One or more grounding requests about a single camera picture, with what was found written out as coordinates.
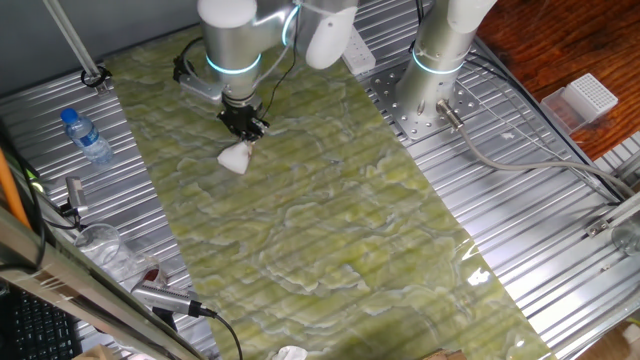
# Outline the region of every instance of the plastic water bottle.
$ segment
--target plastic water bottle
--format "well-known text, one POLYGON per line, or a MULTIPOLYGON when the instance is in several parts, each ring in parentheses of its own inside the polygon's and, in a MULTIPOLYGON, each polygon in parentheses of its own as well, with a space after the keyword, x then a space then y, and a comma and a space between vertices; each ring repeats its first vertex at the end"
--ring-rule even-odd
POLYGON ((95 164, 106 164, 113 158, 113 151, 107 140, 87 117, 69 108, 60 114, 64 122, 64 132, 78 146, 84 156, 95 164))

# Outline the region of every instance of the gray cable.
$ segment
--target gray cable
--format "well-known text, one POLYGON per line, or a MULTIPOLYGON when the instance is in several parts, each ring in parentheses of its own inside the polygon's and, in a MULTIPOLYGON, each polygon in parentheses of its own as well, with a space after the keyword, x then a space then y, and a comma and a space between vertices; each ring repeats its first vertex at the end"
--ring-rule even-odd
POLYGON ((620 188, 620 190, 623 190, 630 197, 635 195, 635 192, 633 191, 633 189, 631 189, 629 186, 627 186, 627 184, 623 183, 618 178, 615 178, 600 169, 596 169, 592 166, 576 163, 573 161, 547 161, 547 162, 541 162, 541 163, 535 163, 535 164, 517 164, 517 165, 507 165, 507 164, 501 164, 501 163, 495 162, 489 159, 488 157, 484 156, 484 154, 482 154, 478 150, 478 148, 471 141, 471 138, 469 137, 469 134, 467 134, 467 131, 464 129, 464 127, 459 128, 458 132, 460 133, 464 141, 469 146, 469 149, 471 150, 471 152, 473 152, 474 155, 480 161, 482 161, 486 165, 491 166, 493 168, 496 168, 499 170, 507 170, 507 171, 525 171, 525 170, 542 169, 542 168, 548 168, 548 167, 567 167, 567 168, 580 169, 596 175, 600 175, 603 178, 611 181, 618 188, 620 188))
MULTIPOLYGON (((478 68, 472 68, 469 67, 473 72, 475 72, 476 70, 478 70, 478 68)), ((524 120, 524 123, 527 124, 529 126, 529 128, 534 132, 534 134, 538 137, 538 139, 544 144, 546 145, 546 148, 538 143, 536 143, 536 141, 534 139, 531 139, 527 134, 525 134, 524 132, 522 132, 520 129, 518 129, 516 126, 512 125, 509 121, 503 119, 501 116, 499 116, 496 112, 494 112, 489 106, 487 106, 487 104, 485 104, 484 101, 480 100, 480 98, 478 96, 476 96, 476 94, 474 94, 469 88, 467 88, 461 81, 456 80, 456 82, 465 90, 467 91, 467 93, 471 94, 475 100, 482 105, 485 109, 487 109, 487 111, 489 111, 493 116, 495 116, 496 118, 498 118, 500 121, 502 121, 502 123, 504 123, 505 125, 513 128, 514 130, 516 130, 517 132, 519 132, 523 137, 527 138, 532 144, 538 146, 540 149, 550 153, 551 155, 553 155, 556 159, 560 160, 560 161, 564 161, 564 159, 556 152, 554 152, 551 149, 551 146, 549 145, 549 143, 544 139, 544 137, 538 132, 538 130, 535 128, 535 126, 533 126, 531 124, 531 122, 529 122, 529 119, 527 119, 525 117, 525 115, 522 113, 522 111, 520 111, 520 108, 511 100, 511 97, 505 92, 502 91, 502 87, 500 86, 500 84, 496 84, 493 81, 493 77, 488 77, 488 76, 484 76, 484 74, 478 72, 478 74, 480 74, 480 76, 484 77, 487 81, 491 82, 497 89, 498 91, 505 97, 507 98, 507 100, 509 102, 511 102, 511 104, 513 105, 513 107, 516 109, 516 111, 518 111, 518 113, 520 114, 520 117, 522 117, 522 119, 524 120)), ((574 168, 569 168, 569 170, 571 170, 572 173, 574 173, 578 178, 582 179, 582 181, 588 186, 590 187, 593 191, 597 192, 598 194, 600 194, 602 197, 604 197, 605 199, 609 200, 610 202, 613 203, 617 203, 619 202, 619 200, 614 197, 613 195, 611 195, 608 191, 604 191, 603 189, 601 189, 597 184, 595 184, 592 180, 591 177, 589 177, 588 174, 580 172, 580 170, 574 169, 574 168)))

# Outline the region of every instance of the black cable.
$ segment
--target black cable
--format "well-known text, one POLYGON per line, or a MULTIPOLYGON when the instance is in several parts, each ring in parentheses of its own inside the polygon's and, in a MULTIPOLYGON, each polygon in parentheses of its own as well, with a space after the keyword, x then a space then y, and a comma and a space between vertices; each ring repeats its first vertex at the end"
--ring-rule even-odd
POLYGON ((68 226, 68 225, 60 225, 60 224, 56 224, 54 222, 51 222, 49 220, 45 220, 45 222, 47 224, 49 224, 49 226, 52 226, 54 228, 58 228, 58 229, 62 229, 62 230, 75 230, 75 229, 80 229, 80 217, 78 215, 75 215, 73 217, 73 225, 68 226))
MULTIPOLYGON (((478 54, 478 53, 475 53, 475 52, 474 52, 474 53, 470 53, 469 55, 471 55, 471 56, 475 56, 475 57, 477 57, 478 59, 484 60, 485 62, 487 62, 489 65, 493 66, 493 67, 494 67, 494 68, 496 68, 496 69, 500 69, 500 71, 501 71, 503 74, 507 75, 507 76, 503 76, 503 75, 501 75, 501 74, 499 74, 499 73, 495 72, 494 70, 491 70, 490 68, 488 68, 488 67, 486 67, 486 66, 483 66, 483 65, 481 65, 481 64, 478 64, 477 62, 475 62, 475 61, 473 61, 473 60, 465 60, 466 62, 468 62, 468 63, 470 63, 470 64, 473 64, 473 65, 475 65, 475 66, 478 66, 478 67, 482 68, 483 70, 485 70, 485 71, 489 72, 490 74, 492 74, 492 75, 494 75, 494 76, 496 76, 496 77, 498 77, 498 78, 500 78, 500 79, 502 79, 502 80, 506 81, 509 85, 511 85, 511 87, 513 87, 513 88, 514 88, 518 93, 520 93, 520 95, 522 95, 522 96, 525 98, 525 100, 526 100, 526 101, 531 105, 531 107, 533 107, 533 109, 534 109, 538 114, 540 114, 540 116, 542 116, 542 118, 543 118, 543 119, 544 119, 544 120, 545 120, 549 125, 553 126, 553 122, 549 119, 549 117, 547 117, 547 115, 544 113, 544 111, 542 111, 542 109, 541 109, 541 108, 540 108, 540 106, 538 105, 538 102, 536 101, 536 99, 534 99, 534 98, 533 98, 533 97, 532 97, 532 96, 527 92, 527 90, 525 90, 525 89, 524 89, 524 87, 522 87, 522 85, 520 85, 520 83, 518 83, 517 81, 515 81, 515 80, 511 79, 511 78, 508 76, 508 74, 507 74, 504 70, 502 70, 502 68, 501 68, 501 67, 500 67, 500 66, 499 66, 495 61, 493 61, 492 59, 490 59, 490 58, 488 58, 488 57, 486 57, 486 56, 483 56, 483 55, 480 55, 480 54, 478 54)), ((571 144, 569 143, 569 141, 568 141, 565 137, 561 136, 560 138, 565 142, 565 144, 566 144, 567 146, 569 146, 570 148, 572 147, 572 146, 571 146, 571 144)), ((585 159, 583 156, 581 156, 578 152, 575 152, 575 154, 576 154, 576 156, 578 157, 578 159, 580 159, 580 161, 582 161, 582 162, 583 162, 583 163, 585 163, 585 164, 586 164, 586 163, 588 163, 588 162, 587 162, 587 159, 585 159)), ((605 180, 604 180, 600 175, 594 175, 594 176, 595 176, 598 180, 600 180, 600 182, 604 185, 604 187, 605 187, 605 188, 607 188, 607 190, 609 190, 609 192, 610 192, 611 194, 613 194, 615 197, 617 197, 617 198, 618 198, 618 200, 620 200, 621 202, 623 202, 623 201, 625 200, 625 199, 624 199, 623 197, 621 197, 621 196, 618 194, 618 192, 617 192, 616 190, 614 190, 614 189, 609 185, 609 183, 608 183, 608 182, 606 182, 606 181, 605 181, 605 180)))
POLYGON ((422 24, 422 18, 424 17, 424 6, 422 0, 416 0, 416 11, 418 12, 418 26, 422 24))
POLYGON ((189 51, 189 49, 191 49, 191 47, 192 47, 193 45, 195 45, 195 43, 197 43, 198 41, 200 41, 200 40, 202 40, 202 39, 203 39, 203 38, 202 38, 202 36, 200 36, 200 37, 197 37, 197 38, 195 38, 195 39, 193 39, 193 40, 189 41, 189 43, 187 44, 187 46, 185 46, 184 50, 182 50, 182 52, 180 53, 180 57, 181 57, 181 58, 183 58, 183 57, 187 54, 187 52, 189 51))
POLYGON ((217 319, 222 323, 222 325, 224 325, 227 329, 229 329, 231 336, 233 336, 233 340, 236 342, 236 347, 238 348, 238 356, 240 357, 240 360, 242 360, 242 347, 240 346, 240 340, 238 340, 238 336, 236 335, 236 332, 233 331, 233 328, 231 327, 231 325, 229 325, 228 322, 226 322, 220 315, 218 315, 217 312, 206 309, 206 308, 200 308, 200 315, 217 319))
POLYGON ((289 70, 287 70, 287 72, 285 72, 284 75, 282 75, 280 80, 278 80, 278 82, 276 83, 276 86, 273 87, 273 91, 271 92, 271 100, 269 100, 269 106, 267 106, 267 109, 264 111, 264 113, 262 113, 262 116, 260 117, 260 121, 264 120, 264 117, 269 112, 269 109, 271 109, 271 105, 273 105, 273 98, 276 96, 276 90, 278 90, 278 86, 280 86, 282 81, 284 81, 284 78, 286 78, 287 75, 289 75, 289 73, 291 72, 291 70, 293 70, 293 67, 296 66, 296 45, 298 44, 298 23, 299 23, 298 20, 300 19, 301 13, 302 13, 302 6, 298 10, 298 14, 296 15, 296 34, 293 36, 293 63, 291 63, 291 67, 289 68, 289 70))

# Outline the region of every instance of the power strip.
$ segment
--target power strip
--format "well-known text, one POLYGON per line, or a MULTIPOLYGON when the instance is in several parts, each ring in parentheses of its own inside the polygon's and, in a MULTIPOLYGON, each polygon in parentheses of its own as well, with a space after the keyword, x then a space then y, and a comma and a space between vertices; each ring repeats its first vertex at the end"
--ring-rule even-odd
POLYGON ((364 43, 355 27, 351 27, 351 36, 342 59, 353 75, 359 75, 372 70, 376 66, 376 58, 364 43))

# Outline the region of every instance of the white cable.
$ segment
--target white cable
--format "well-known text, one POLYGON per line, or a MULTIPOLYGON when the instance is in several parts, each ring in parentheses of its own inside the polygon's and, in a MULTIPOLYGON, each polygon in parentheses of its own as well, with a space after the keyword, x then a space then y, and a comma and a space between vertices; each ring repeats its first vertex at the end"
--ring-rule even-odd
POLYGON ((253 88, 254 89, 258 87, 258 85, 260 84, 260 82, 262 82, 262 80, 266 79, 267 76, 269 76, 271 74, 271 72, 273 72, 273 69, 275 69, 276 66, 278 66, 278 64, 280 64, 282 59, 284 59, 284 56, 287 54, 287 50, 289 50, 290 47, 291 47, 291 44, 285 46, 285 48, 280 53, 280 57, 278 57, 278 60, 276 60, 276 62, 274 62, 273 65, 271 65, 271 68, 269 68, 269 70, 267 70, 267 72, 265 72, 264 74, 260 75, 260 77, 258 79, 256 79, 256 81, 253 82, 253 88))
MULTIPOLYGON (((465 90, 467 91, 469 94, 471 94, 471 96, 474 97, 474 99, 476 101, 478 101, 478 103, 480 105, 482 105, 485 109, 487 109, 487 111, 489 111, 493 116, 495 116, 496 118, 498 118, 500 121, 502 121, 505 125, 511 127, 512 129, 514 129, 515 131, 517 131, 518 133, 520 133, 520 135, 522 135, 523 137, 527 138, 529 140, 529 142, 531 142, 532 144, 534 144, 535 146, 539 147, 540 149, 542 149, 543 151, 555 156, 558 160, 560 161, 564 161, 564 159, 562 158, 562 156, 560 156, 560 154, 554 152, 553 150, 551 150, 550 148, 546 148, 545 146, 538 144, 536 139, 532 139, 529 135, 525 134, 522 130, 518 129, 517 126, 511 124, 510 122, 506 121, 504 118, 502 118, 501 116, 499 116, 496 112, 494 112, 489 106, 487 106, 482 100, 480 100, 480 98, 478 98, 473 92, 471 92, 469 90, 469 88, 467 88, 466 86, 464 86, 464 84, 462 84, 462 82, 460 82, 459 80, 456 80, 456 82, 465 90)), ((493 85, 496 86, 496 88, 498 88, 498 90, 507 98, 509 98, 509 96, 507 94, 505 94, 501 89, 500 86, 496 85, 493 81, 491 81, 491 83, 493 85)), ((524 114, 522 114, 520 112, 520 116, 524 119, 524 121, 526 122, 527 119, 524 117, 524 114)), ((586 172, 581 172, 580 170, 576 169, 576 168, 570 168, 570 170, 572 170, 572 172, 574 174, 576 174, 576 176, 582 178, 582 180, 587 184, 587 186, 589 186, 591 189, 593 189, 595 192, 597 192, 598 194, 602 195, 603 197, 609 199, 612 202, 618 202, 618 199, 612 197, 610 194, 608 194, 607 192, 603 191, 600 186, 595 183, 592 178, 586 173, 586 172)))
POLYGON ((322 15, 327 15, 327 16, 333 16, 333 15, 346 15, 346 13, 334 13, 328 10, 324 10, 324 9, 320 9, 317 6, 311 5, 311 4, 307 4, 306 2, 302 1, 302 0, 293 0, 293 3, 296 5, 300 5, 302 7, 305 7, 313 12, 317 12, 318 14, 322 14, 322 15))

